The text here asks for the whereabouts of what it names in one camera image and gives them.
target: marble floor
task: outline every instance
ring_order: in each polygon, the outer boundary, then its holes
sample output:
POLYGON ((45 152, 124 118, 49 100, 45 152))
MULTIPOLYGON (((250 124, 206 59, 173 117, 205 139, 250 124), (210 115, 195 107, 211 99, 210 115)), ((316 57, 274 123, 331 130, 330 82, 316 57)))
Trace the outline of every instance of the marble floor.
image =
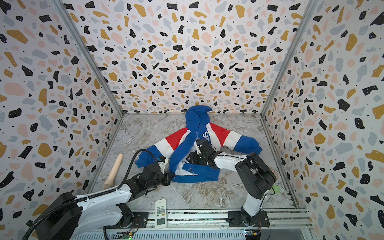
MULTIPOLYGON (((289 192, 284 189, 280 173, 265 136, 263 126, 257 115, 224 115, 210 114, 212 123, 236 131, 242 135, 253 137, 263 148, 260 157, 277 176, 275 185, 280 192, 271 195, 263 202, 263 208, 294 208, 289 192)), ((123 161, 115 178, 118 185, 124 178, 134 153, 147 148, 164 137, 186 126, 184 114, 127 114, 117 133, 116 139, 96 180, 93 192, 102 190, 104 181, 119 153, 124 154, 123 161)), ((221 149, 231 154, 240 154, 226 147, 221 149)), ((133 164, 128 178, 142 172, 133 164)), ((128 203, 134 210, 154 209, 155 201, 166 199, 167 209, 239 209, 245 202, 247 192, 237 174, 221 169, 217 182, 176 183, 170 186, 159 186, 156 190, 128 203)))

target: wooden handle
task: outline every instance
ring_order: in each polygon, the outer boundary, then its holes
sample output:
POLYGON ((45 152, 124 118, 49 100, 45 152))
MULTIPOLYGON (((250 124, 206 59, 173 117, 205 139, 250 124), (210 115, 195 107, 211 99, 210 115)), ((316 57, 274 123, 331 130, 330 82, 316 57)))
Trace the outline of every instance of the wooden handle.
POLYGON ((116 174, 119 170, 123 156, 124 155, 122 153, 120 153, 119 156, 116 158, 116 161, 113 164, 112 170, 109 173, 107 180, 105 180, 105 183, 103 185, 103 190, 108 189, 114 185, 114 180, 115 180, 116 174))

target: patterned wall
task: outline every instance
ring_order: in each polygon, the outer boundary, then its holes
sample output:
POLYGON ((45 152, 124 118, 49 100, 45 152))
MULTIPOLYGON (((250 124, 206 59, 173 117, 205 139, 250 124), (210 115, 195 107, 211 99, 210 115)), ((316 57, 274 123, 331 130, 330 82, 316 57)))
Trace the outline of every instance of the patterned wall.
POLYGON ((319 1, 265 116, 319 239, 384 239, 383 11, 319 1))
POLYGON ((258 112, 308 0, 65 0, 124 112, 258 112))
POLYGON ((2 1, 0 239, 86 192, 117 114, 49 1, 2 1))

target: sleeve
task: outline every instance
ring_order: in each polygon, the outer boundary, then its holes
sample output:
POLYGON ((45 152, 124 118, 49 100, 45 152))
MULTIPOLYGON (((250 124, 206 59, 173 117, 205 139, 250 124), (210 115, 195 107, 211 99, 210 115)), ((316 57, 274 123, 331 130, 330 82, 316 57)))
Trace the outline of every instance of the sleeve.
MULTIPOLYGON (((166 138, 161 139, 159 142, 147 148, 156 158, 164 156, 170 158, 175 149, 179 146, 183 140, 184 135, 187 134, 188 129, 185 127, 166 138)), ((139 155, 139 159, 135 162, 138 168, 148 166, 151 163, 155 163, 155 160, 147 152, 142 152, 139 155)))
POLYGON ((217 138, 220 141, 221 146, 226 146, 227 148, 242 152, 245 154, 257 153, 260 154, 263 150, 258 141, 252 137, 246 137, 237 132, 227 130, 223 127, 219 127, 213 123, 210 123, 212 130, 215 132, 217 138))

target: air conditioner remote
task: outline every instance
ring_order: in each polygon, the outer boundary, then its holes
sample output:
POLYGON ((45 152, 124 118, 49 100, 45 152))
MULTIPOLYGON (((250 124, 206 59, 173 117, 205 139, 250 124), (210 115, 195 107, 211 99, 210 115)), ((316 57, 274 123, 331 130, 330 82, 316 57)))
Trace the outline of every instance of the air conditioner remote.
POLYGON ((166 228, 167 227, 167 207, 166 200, 161 199, 155 202, 155 224, 156 229, 166 228))

